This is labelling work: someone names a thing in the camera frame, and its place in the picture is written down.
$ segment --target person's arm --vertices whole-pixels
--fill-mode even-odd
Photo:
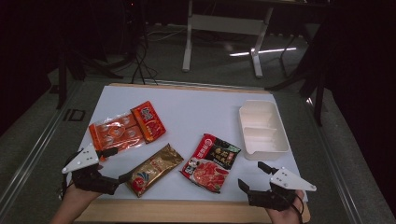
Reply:
[[[67,188],[61,206],[50,224],[70,224],[78,218],[90,203],[102,193],[77,189],[74,184]]]
[[[304,197],[304,193],[301,190],[296,190],[296,194],[300,199]],[[293,202],[293,205],[301,212],[303,209],[303,204],[302,201],[300,201],[296,197],[296,199]],[[301,221],[299,219],[300,214],[297,213],[297,211],[294,210],[293,207],[290,207],[287,210],[278,212],[273,209],[265,209],[268,213],[268,216],[271,218],[271,221],[273,224],[300,224]]]

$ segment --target plastic food tray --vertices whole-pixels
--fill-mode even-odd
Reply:
[[[239,109],[239,117],[248,160],[274,161],[290,150],[275,103],[247,100]]]

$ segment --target gray carpet floor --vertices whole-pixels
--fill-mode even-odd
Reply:
[[[252,36],[220,34],[221,39],[214,41],[211,34],[194,33],[191,70],[185,73],[181,71],[186,38],[185,27],[155,26],[149,27],[148,33],[148,48],[142,46],[138,51],[138,56],[144,62],[141,64],[141,69],[147,83],[155,84],[155,81],[162,84],[199,83],[229,88],[262,89],[264,86],[271,86],[285,79],[277,59],[280,52],[261,55],[264,73],[261,79],[254,76],[248,56],[229,56],[230,53],[249,51],[255,44]],[[287,42],[288,39],[283,36],[270,35],[266,37],[262,49],[281,49]],[[303,39],[296,38],[291,47],[297,49],[285,54],[288,73],[297,66],[307,45]],[[119,56],[109,56],[109,58],[117,60]],[[85,81],[75,81],[69,77],[69,96],[63,109],[55,109],[58,96],[48,92],[0,138],[0,148],[3,152],[7,152],[0,157],[0,192],[3,195],[0,202],[2,206],[0,221],[2,223],[49,222],[60,204],[57,196],[57,188],[62,181],[60,171],[65,159],[78,148],[102,88],[114,82],[130,83],[136,68],[136,63],[117,68],[114,72],[123,76],[123,79],[114,79],[104,77],[87,67],[88,75]],[[55,70],[49,74],[54,84],[57,84],[57,72]],[[143,82],[139,73],[136,73],[134,82]],[[305,113],[298,107],[297,102],[299,100],[297,91],[301,84],[298,82],[279,91],[279,97],[282,97],[282,93],[291,93],[293,99],[296,99],[295,103],[289,99],[291,104],[296,104],[295,111],[284,111],[291,116]],[[68,109],[84,110],[86,112],[84,119],[82,121],[65,119]],[[312,160],[320,160],[323,167],[310,169],[309,165],[312,162],[296,160],[299,166],[304,167],[302,170],[312,173],[308,175],[314,175],[317,169],[327,169],[329,164],[326,158],[332,158],[338,164],[337,171],[342,174],[342,179],[337,181],[345,183],[347,188],[333,188],[331,187],[333,183],[318,183],[318,185],[330,186],[328,190],[319,191],[316,196],[310,197],[312,204],[319,204],[310,208],[312,215],[310,223],[396,223],[332,98],[332,93],[328,90],[324,95],[322,122],[323,126],[318,127],[316,134],[323,136],[322,141],[330,149],[331,155],[312,151]],[[298,125],[288,127],[296,130],[298,128]],[[298,134],[291,135],[290,141],[297,147],[308,144],[299,142],[298,138]],[[29,158],[35,158],[35,162],[27,162]],[[350,194],[352,205],[359,212],[358,220],[352,221],[345,212],[334,211],[334,206],[342,207],[344,203],[342,197],[332,197],[338,195],[340,190]]]

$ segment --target table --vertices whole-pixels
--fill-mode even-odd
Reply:
[[[169,83],[166,82],[158,82],[158,84],[164,87],[169,86]],[[2,148],[12,149],[13,152],[18,152],[22,156],[30,153],[21,164],[19,171],[14,175],[13,182],[9,183],[3,194],[4,197],[1,200],[3,209],[0,218],[2,220],[5,218],[6,223],[46,223],[55,214],[60,204],[56,190],[60,187],[62,181],[60,174],[64,168],[64,162],[78,150],[82,136],[87,130],[90,118],[97,105],[97,100],[106,85],[108,85],[107,82],[74,82],[71,85],[69,100],[67,100],[64,108],[56,111],[55,114],[52,110],[57,105],[57,98],[51,94],[46,95],[44,101],[40,100],[40,104],[44,105],[43,108],[39,108],[39,110],[34,108],[33,111],[34,120],[42,119],[44,116],[44,118],[47,118],[45,121],[48,120],[49,122],[43,124],[47,125],[46,128],[43,127],[44,130],[34,128],[33,126],[36,123],[33,122],[34,125],[32,125],[31,119],[23,119],[24,122],[20,122],[20,124],[25,134],[13,134],[9,137],[10,141],[6,141],[6,144],[2,142]],[[202,90],[203,86],[208,87],[196,83],[174,82],[172,85],[173,88],[187,88],[186,86],[190,85],[190,87],[199,88],[199,90]],[[251,91],[257,89],[210,86],[210,90]],[[389,215],[391,212],[384,206],[385,201],[382,194],[378,190],[364,158],[359,154],[359,149],[353,147],[346,149],[343,145],[339,147],[330,146],[328,142],[330,139],[327,138],[329,135],[324,135],[322,128],[315,123],[312,117],[311,105],[308,105],[298,94],[282,91],[272,92],[272,94],[276,98],[299,172],[304,179],[318,187],[316,192],[307,192],[309,223],[344,224],[376,222],[378,220],[383,220],[382,223],[393,223],[394,218]],[[77,121],[71,118],[70,111],[85,111],[85,119]],[[25,152],[21,152],[18,147],[12,146],[14,143]],[[1,158],[3,159],[1,164],[7,164],[4,161],[15,162],[14,159],[10,160],[8,155],[9,153],[4,154]],[[137,203],[138,206],[135,209],[141,212],[144,207],[140,207],[141,204]],[[179,205],[164,205],[163,202],[154,201],[150,201],[150,203],[148,206],[154,206],[154,208],[163,209],[163,211],[170,210],[174,213],[179,212],[177,209],[180,206],[189,206],[189,203]],[[235,213],[233,215],[230,212],[227,214],[228,216],[232,215],[232,217],[237,218],[240,215],[246,222],[254,218],[257,220],[261,218],[261,209],[256,210],[255,215],[258,217],[246,217],[242,208],[237,209],[236,205],[232,203],[226,204],[228,204],[228,208],[233,209],[230,211]],[[122,205],[125,210],[116,210],[117,208],[121,209]],[[32,206],[45,212],[32,215]],[[134,208],[131,200],[98,200],[92,203],[92,207],[79,220],[108,221],[110,223],[114,223],[114,220],[127,222],[126,219],[130,218],[128,214],[132,212],[129,208]],[[204,208],[208,213],[211,212],[206,207]],[[139,218],[140,214],[134,213],[138,216],[132,217],[130,220],[137,220],[136,222],[140,220],[140,223],[150,222],[151,220],[165,222],[174,218],[173,215],[162,214],[163,219],[159,220],[158,218],[155,219],[157,213],[150,214],[151,217],[148,217],[148,214],[142,214],[144,216]],[[198,215],[189,214],[189,216],[191,218],[189,220],[196,221]],[[202,221],[212,223],[212,220],[208,220],[208,218],[200,218]],[[219,218],[214,217],[213,221],[219,221]]]
[[[193,0],[189,0],[189,13],[187,19],[187,43],[184,51],[183,66],[184,72],[190,71],[191,63],[191,31],[195,30],[207,30],[216,32],[226,33],[237,33],[243,35],[256,35],[257,40],[254,48],[250,52],[250,56],[253,62],[254,72],[257,78],[262,77],[262,66],[259,58],[259,51],[262,46],[268,25],[273,14],[275,7],[314,7],[324,8],[328,4],[316,4],[307,3],[306,1],[299,0],[248,0],[248,1],[220,1],[227,3],[239,3],[239,4],[257,4],[268,6],[263,20],[253,19],[238,19],[238,18],[227,18],[217,17],[212,15],[198,15],[192,11]]]
[[[164,98],[169,98],[168,102],[164,102]],[[123,104],[124,99],[129,99],[130,102]],[[238,128],[237,111],[247,99],[273,100],[274,98],[267,91],[213,90],[127,84],[105,87],[92,115],[91,122],[111,116],[111,114],[115,115],[114,113],[117,111],[127,110],[131,104],[138,105],[141,101],[150,100],[162,119],[167,133],[155,142],[145,145],[144,151],[142,148],[139,150],[138,148],[131,148],[119,154],[118,157],[110,158],[104,163],[105,168],[101,170],[101,173],[106,176],[117,176],[124,173],[133,168],[130,164],[140,163],[168,142],[187,160],[194,150],[191,146],[196,146],[200,140],[200,134],[205,130],[223,140],[232,140],[232,144],[238,147],[243,147],[241,145],[243,144],[242,135]],[[216,104],[221,105],[221,108],[214,108],[213,105]],[[197,108],[204,108],[205,106],[209,106],[209,113],[197,110]],[[227,111],[222,113],[220,119],[207,116],[212,112],[218,114],[219,111],[224,109]],[[186,116],[190,111],[196,111],[198,114]],[[224,122],[223,128],[219,130],[219,124],[216,123],[216,120],[230,121]],[[181,127],[179,123],[190,123],[192,127],[184,127],[186,125]],[[87,131],[81,146],[86,146],[90,143],[90,140],[90,134]],[[298,174],[291,151],[277,161],[268,161],[267,164],[270,166],[284,164],[295,174]],[[78,221],[268,223],[270,219],[264,209],[249,206],[246,194],[236,185],[238,176],[249,183],[252,189],[258,189],[263,182],[268,183],[270,176],[255,168],[257,168],[256,161],[248,161],[242,153],[238,155],[233,169],[227,177],[229,183],[227,186],[223,186],[221,194],[208,193],[204,189],[196,187],[190,181],[183,182],[184,177],[176,170],[166,175],[160,180],[161,182],[149,189],[141,199],[137,199],[131,191],[122,185],[119,186],[114,196],[104,195],[101,199],[94,201]],[[257,181],[258,175],[262,176],[262,181]],[[170,190],[157,187],[160,185],[166,186]],[[267,189],[269,189],[269,186],[262,187],[262,190]],[[310,219],[310,212],[307,203],[304,204],[304,207],[303,220],[306,222]]]

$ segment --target black cable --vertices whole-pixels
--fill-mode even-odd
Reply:
[[[304,203],[303,203],[303,200],[302,200],[296,193],[294,193],[294,196],[296,196],[296,197],[300,200],[301,205],[303,206],[303,210],[300,212],[300,211],[296,208],[296,206],[294,206],[293,203],[290,203],[290,202],[285,198],[285,196],[280,195],[280,194],[278,194],[278,193],[276,193],[276,192],[274,192],[274,191],[273,191],[273,193],[274,193],[276,196],[278,196],[278,197],[280,197],[281,199],[283,199],[285,202],[287,202],[287,203],[290,205],[290,207],[297,213],[298,220],[299,220],[300,224],[304,224],[304,223],[303,223],[303,211],[304,211]]]
[[[134,84],[134,77],[136,76],[137,71],[139,71],[140,77],[142,78],[142,81],[143,81],[143,84],[146,85],[145,79],[143,78],[142,68],[140,67],[140,65],[141,65],[141,63],[143,62],[143,60],[146,58],[147,50],[146,50],[145,46],[144,46],[142,43],[139,43],[139,45],[141,45],[141,46],[143,47],[144,55],[143,55],[143,57],[142,57],[142,60],[139,62],[139,60],[138,60],[138,53],[136,53],[136,58],[135,58],[135,59],[136,59],[136,61],[137,61],[137,67],[136,67],[136,69],[134,70],[134,74],[132,75],[131,84]]]
[[[73,153],[69,158],[67,158],[66,162],[64,163],[64,167],[70,163],[70,161],[72,161],[81,151],[75,152]],[[67,189],[73,185],[73,183],[71,183],[70,185],[67,185],[67,174],[64,174],[63,177],[63,181],[62,181],[62,185],[61,188],[58,189],[59,192],[59,197],[61,200],[64,199],[64,195],[66,194]]]
[[[154,68],[148,67],[144,61],[142,61],[142,64],[145,66],[146,71],[148,72],[150,78],[154,79],[158,75],[158,71],[155,70]],[[152,75],[149,70],[152,70],[155,73],[155,75]]]

